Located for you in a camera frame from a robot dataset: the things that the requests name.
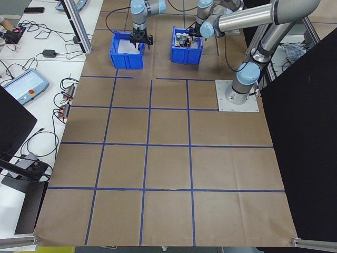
blue plastic bin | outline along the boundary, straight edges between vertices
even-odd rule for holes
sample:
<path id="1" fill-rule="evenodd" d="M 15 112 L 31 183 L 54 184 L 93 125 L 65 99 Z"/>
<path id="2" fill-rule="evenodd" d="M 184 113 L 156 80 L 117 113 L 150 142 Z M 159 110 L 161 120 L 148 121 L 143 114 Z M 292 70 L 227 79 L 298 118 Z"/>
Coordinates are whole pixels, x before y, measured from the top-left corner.
<path id="1" fill-rule="evenodd" d="M 187 33 L 186 29 L 173 27 L 171 61 L 174 63 L 199 64 L 202 54 L 202 38 L 197 39 L 198 48 L 176 47 L 175 35 L 177 33 Z"/>
<path id="2" fill-rule="evenodd" d="M 112 37 L 110 57 L 116 69 L 127 69 L 127 70 L 140 70 L 143 68 L 143 51 L 145 49 L 144 44 L 140 46 L 140 53 L 118 53 L 118 47 L 120 41 L 128 41 L 130 33 L 120 33 L 114 31 L 115 34 Z"/>

blue storage box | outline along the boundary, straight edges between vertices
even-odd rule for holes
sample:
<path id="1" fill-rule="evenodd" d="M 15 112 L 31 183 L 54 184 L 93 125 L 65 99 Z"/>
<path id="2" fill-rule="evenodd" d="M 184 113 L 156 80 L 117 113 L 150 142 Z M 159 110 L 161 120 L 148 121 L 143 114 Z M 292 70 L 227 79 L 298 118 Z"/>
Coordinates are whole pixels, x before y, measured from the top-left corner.
<path id="1" fill-rule="evenodd" d="M 128 37 L 130 33 L 114 31 L 111 41 L 110 57 L 116 69 L 140 70 L 143 68 L 144 44 L 134 48 Z"/>
<path id="2" fill-rule="evenodd" d="M 202 54 L 202 38 L 194 38 L 197 40 L 197 48 L 176 47 L 175 35 L 177 33 L 187 33 L 187 31 L 186 29 L 175 28 L 175 26 L 173 27 L 171 61 L 174 63 L 199 64 Z"/>

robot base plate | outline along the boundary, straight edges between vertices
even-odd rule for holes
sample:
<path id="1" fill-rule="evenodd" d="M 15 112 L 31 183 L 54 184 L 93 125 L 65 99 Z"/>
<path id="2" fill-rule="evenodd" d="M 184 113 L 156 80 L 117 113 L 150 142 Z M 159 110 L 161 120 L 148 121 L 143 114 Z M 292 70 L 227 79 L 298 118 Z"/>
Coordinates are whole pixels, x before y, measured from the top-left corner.
<path id="1" fill-rule="evenodd" d="M 249 96 L 247 102 L 241 105 L 232 104 L 225 97 L 225 90 L 232 84 L 232 80 L 215 80 L 217 105 L 219 112 L 259 112 L 259 106 L 257 105 L 256 96 Z"/>

smartphone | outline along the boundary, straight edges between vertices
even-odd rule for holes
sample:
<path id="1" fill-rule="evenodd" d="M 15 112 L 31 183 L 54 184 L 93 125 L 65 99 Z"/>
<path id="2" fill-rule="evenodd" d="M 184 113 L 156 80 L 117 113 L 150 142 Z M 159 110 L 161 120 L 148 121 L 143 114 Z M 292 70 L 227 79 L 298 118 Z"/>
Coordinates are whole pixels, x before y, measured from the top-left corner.
<path id="1" fill-rule="evenodd" d="M 44 7 L 27 7 L 23 13 L 44 13 Z"/>

white table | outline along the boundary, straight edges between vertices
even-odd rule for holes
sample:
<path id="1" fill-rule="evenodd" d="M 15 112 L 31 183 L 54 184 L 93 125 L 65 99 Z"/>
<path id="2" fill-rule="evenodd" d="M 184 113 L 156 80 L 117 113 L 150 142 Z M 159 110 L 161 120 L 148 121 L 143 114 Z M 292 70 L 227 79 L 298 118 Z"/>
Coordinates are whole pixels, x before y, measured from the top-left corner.
<path id="1" fill-rule="evenodd" d="M 25 61 L 4 60 L 4 62 L 6 64 L 11 64 L 14 62 L 22 64 Z M 59 64 L 59 62 L 55 61 L 44 61 L 37 68 L 41 75 L 49 80 L 50 85 L 46 91 L 39 94 L 34 100 L 25 104 L 26 109 L 38 119 L 36 126 L 32 130 L 31 135 L 40 128 L 45 128 L 46 131 L 53 132 L 52 112 L 55 108 L 53 103 L 53 97 L 56 93 L 61 91 L 60 81 L 65 77 L 69 77 L 70 75 L 75 79 L 79 79 L 81 76 L 84 62 L 62 62 L 63 68 L 59 69 L 57 72 L 54 71 L 54 69 L 57 68 Z M 3 66 L 0 66 L 1 75 L 4 75 L 4 71 L 5 68 Z M 19 66 L 14 66 L 11 71 L 13 75 L 16 76 L 23 72 L 21 67 Z M 56 99 L 56 102 L 59 102 L 61 100 L 62 96 L 60 95 Z M 55 119 L 55 130 L 60 140 L 63 135 L 64 128 L 65 125 Z M 54 148 L 55 143 L 52 134 L 41 134 L 41 136 L 35 137 L 31 144 L 32 151 L 38 155 L 48 153 L 48 151 L 51 151 Z M 41 158 L 41 160 L 53 166 L 54 158 L 55 153 L 52 153 L 47 157 Z M 13 237 L 23 199 L 23 193 L 0 184 L 0 238 Z"/>
<path id="2" fill-rule="evenodd" d="M 102 3 L 103 0 L 89 0 L 87 5 L 80 12 L 88 34 L 93 34 L 95 30 Z M 55 29 L 57 31 L 73 33 L 72 27 L 66 15 L 55 9 L 56 4 L 57 2 L 55 1 L 54 3 L 52 0 L 50 0 L 50 3 L 32 0 L 30 7 L 45 7 L 45 12 L 43 14 L 24 14 L 22 16 L 21 22 L 24 20 L 35 21 L 39 24 L 46 24 L 49 28 Z M 34 57 L 38 53 L 41 53 L 44 49 L 53 49 L 58 53 L 65 53 L 65 42 L 60 37 L 52 34 L 47 40 L 36 40 L 34 39 L 34 36 L 38 32 L 39 31 L 25 33 L 17 46 L 18 50 L 16 52 L 13 52 L 10 49 L 4 47 L 0 53 L 0 59 L 7 66 L 11 65 L 12 63 L 24 65 L 28 59 Z M 73 37 L 73 35 L 65 35 L 64 37 L 70 39 Z M 81 50 L 78 45 L 69 47 L 70 50 L 71 48 Z M 67 60 L 64 55 L 60 55 L 54 59 L 43 58 L 43 56 L 40 55 L 37 59 L 37 70 L 49 81 L 50 85 L 45 92 L 39 94 L 34 100 L 25 104 L 25 107 L 30 111 L 30 113 L 38 119 L 31 135 L 40 128 L 45 128 L 46 131 L 53 132 L 52 113 L 53 109 L 55 108 L 53 98 L 55 94 L 61 91 L 60 81 L 61 79 L 69 76 L 79 80 L 82 68 L 84 66 L 85 56 L 82 55 L 72 60 Z M 14 76 L 18 76 L 23 73 L 21 67 L 17 65 L 11 67 L 10 71 Z M 2 75 L 3 78 L 0 79 L 0 82 L 8 79 L 8 76 L 6 76 L 4 72 L 5 68 L 1 64 L 0 75 Z M 72 82 L 64 82 L 65 86 L 71 84 Z M 62 100 L 61 95 L 57 97 L 56 102 L 59 102 L 60 100 Z M 60 141 L 64 128 L 65 126 L 55 119 L 55 130 Z M 54 137 L 51 134 L 41 134 L 32 140 L 30 148 L 32 152 L 38 155 L 48 153 L 55 148 Z M 47 157 L 41 158 L 41 160 L 53 166 L 54 158 L 55 153 L 52 153 Z M 14 231 L 24 197 L 25 195 L 23 193 L 0 184 L 0 238 L 15 238 L 22 236 L 14 235 Z M 24 250 L 34 249 L 35 247 L 24 247 Z"/>
<path id="3" fill-rule="evenodd" d="M 45 12 L 41 14 L 24 14 L 20 19 L 20 22 L 23 21 L 34 21 L 37 24 L 45 24 L 48 28 L 60 32 L 72 33 L 72 34 L 61 34 L 65 40 L 71 40 L 75 34 L 70 22 L 64 12 L 59 12 L 55 9 L 55 6 L 58 2 L 43 2 L 39 0 L 32 0 L 30 7 L 45 7 Z M 95 30 L 98 16 L 100 14 L 100 9 L 102 6 L 103 0 L 89 0 L 84 8 L 80 11 L 80 16 L 83 21 L 84 27 L 86 29 L 89 38 L 91 38 Z M 13 45 L 4 47 L 0 53 L 0 59 L 13 59 L 13 60 L 28 60 L 31 57 L 35 57 L 37 54 L 42 53 L 44 49 L 55 50 L 56 53 L 66 53 L 65 44 L 73 42 L 64 42 L 56 33 L 52 32 L 48 39 L 46 40 L 37 40 L 34 37 L 40 32 L 26 32 L 23 34 L 20 39 L 16 51 Z M 45 37 L 47 34 L 42 33 L 40 37 Z M 69 52 L 81 51 L 81 48 L 78 44 L 67 46 Z M 85 61 L 85 55 L 77 56 L 71 60 L 66 59 L 66 55 L 58 55 L 56 58 L 45 58 L 42 55 L 38 56 L 38 60 L 44 61 Z"/>

